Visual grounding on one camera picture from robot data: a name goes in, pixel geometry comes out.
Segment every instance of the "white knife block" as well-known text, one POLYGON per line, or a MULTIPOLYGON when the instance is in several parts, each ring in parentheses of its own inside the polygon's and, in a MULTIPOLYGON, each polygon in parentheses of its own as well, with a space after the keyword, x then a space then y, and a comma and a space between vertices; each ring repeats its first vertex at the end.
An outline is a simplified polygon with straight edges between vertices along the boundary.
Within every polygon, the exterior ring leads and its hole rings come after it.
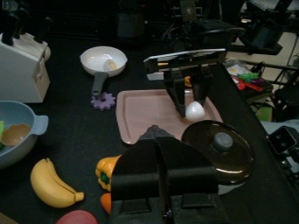
POLYGON ((14 45, 0 41, 2 101, 43 102, 51 84, 45 65, 47 47, 49 44, 35 42, 29 33, 14 40, 14 45))

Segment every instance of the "red object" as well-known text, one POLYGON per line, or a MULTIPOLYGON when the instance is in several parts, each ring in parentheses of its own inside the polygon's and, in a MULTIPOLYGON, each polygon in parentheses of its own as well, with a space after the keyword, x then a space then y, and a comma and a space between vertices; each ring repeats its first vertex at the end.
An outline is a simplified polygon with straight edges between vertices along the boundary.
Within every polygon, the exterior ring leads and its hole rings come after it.
POLYGON ((99 224, 99 222, 90 212, 75 210, 66 213, 58 220, 57 224, 99 224))
POLYGON ((255 89, 258 92, 262 92, 263 91, 263 88, 262 87, 258 87, 257 85, 245 82, 238 76, 233 76, 231 75, 231 77, 233 77, 233 79, 235 79, 238 81, 238 89, 241 89, 241 90, 245 89, 242 87, 242 85, 245 85, 246 87, 255 89))
POLYGON ((106 192, 101 197, 101 205, 103 206, 105 210, 109 214, 111 214, 111 193, 106 192))

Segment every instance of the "toy banana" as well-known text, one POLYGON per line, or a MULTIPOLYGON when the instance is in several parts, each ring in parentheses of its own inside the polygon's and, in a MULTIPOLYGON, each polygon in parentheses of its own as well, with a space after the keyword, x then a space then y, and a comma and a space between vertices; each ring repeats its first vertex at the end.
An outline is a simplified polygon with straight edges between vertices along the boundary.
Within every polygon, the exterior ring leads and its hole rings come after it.
POLYGON ((85 199, 85 193, 77 192, 63 182, 49 158, 41 160, 33 168, 31 181, 38 197, 53 207, 69 207, 85 199))

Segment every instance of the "blue bowl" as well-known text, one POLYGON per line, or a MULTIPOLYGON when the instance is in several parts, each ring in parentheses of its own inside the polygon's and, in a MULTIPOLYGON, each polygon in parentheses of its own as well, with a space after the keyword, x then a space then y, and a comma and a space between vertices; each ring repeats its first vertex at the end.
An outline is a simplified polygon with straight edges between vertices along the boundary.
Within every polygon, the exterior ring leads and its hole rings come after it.
POLYGON ((5 128, 26 123, 31 127, 30 134, 17 146, 3 146, 0 149, 0 169, 14 165, 30 153, 34 145, 47 128, 50 118, 47 115, 37 115, 33 109, 19 101, 0 101, 0 121, 5 128))

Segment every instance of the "black tabletop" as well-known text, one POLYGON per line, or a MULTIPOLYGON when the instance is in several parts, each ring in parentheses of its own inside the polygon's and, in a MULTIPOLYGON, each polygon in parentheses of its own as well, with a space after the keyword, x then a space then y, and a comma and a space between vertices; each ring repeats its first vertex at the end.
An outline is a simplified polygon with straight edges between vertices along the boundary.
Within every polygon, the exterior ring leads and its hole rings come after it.
MULTIPOLYGON (((91 40, 47 39, 51 58, 47 71, 51 86, 43 103, 29 104, 37 115, 50 117, 50 126, 27 157, 0 171, 0 212, 19 223, 55 223, 70 211, 91 212, 98 223, 109 223, 99 203, 105 190, 95 174, 98 161, 121 155, 130 145, 121 138, 117 108, 95 110, 91 106, 91 86, 95 77, 82 67, 81 55, 102 43, 91 40), (47 206, 37 197, 31 185, 31 170, 37 162, 50 158, 61 178, 86 199, 67 208, 47 206)), ((146 77, 143 61, 149 56, 169 53, 166 45, 151 44, 122 49, 129 58, 125 72, 109 78, 105 91, 118 96, 125 90, 165 88, 161 80, 146 77)), ((247 183, 222 195, 231 223, 298 223, 299 192, 290 184, 273 151, 266 132, 222 65, 213 67, 210 98, 223 122, 247 139, 257 155, 255 170, 247 183)))

